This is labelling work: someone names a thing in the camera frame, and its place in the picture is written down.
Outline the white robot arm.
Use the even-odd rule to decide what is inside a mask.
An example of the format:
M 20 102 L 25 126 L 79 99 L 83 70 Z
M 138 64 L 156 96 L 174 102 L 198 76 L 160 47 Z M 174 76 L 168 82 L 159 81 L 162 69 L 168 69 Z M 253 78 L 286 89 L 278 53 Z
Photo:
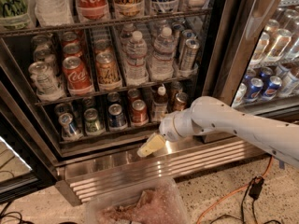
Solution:
M 166 141 L 177 142 L 188 136 L 225 132 L 280 161 L 299 167 L 298 125 L 242 113 L 213 97 L 199 97 L 189 108 L 167 114 L 161 120 L 159 132 L 152 134 L 139 148 L 139 157 L 147 157 L 163 148 Z

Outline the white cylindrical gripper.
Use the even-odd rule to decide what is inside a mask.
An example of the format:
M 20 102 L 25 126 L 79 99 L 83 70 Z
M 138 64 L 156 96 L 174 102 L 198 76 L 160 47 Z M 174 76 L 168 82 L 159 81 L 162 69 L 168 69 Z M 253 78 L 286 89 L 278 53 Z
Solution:
M 137 155 L 141 158 L 156 152 L 164 147 L 165 140 L 169 142 L 177 142 L 183 138 L 179 132 L 179 124 L 182 121 L 183 111 L 175 111 L 166 114 L 161 120 L 159 132 L 153 133 L 148 140 L 138 149 Z

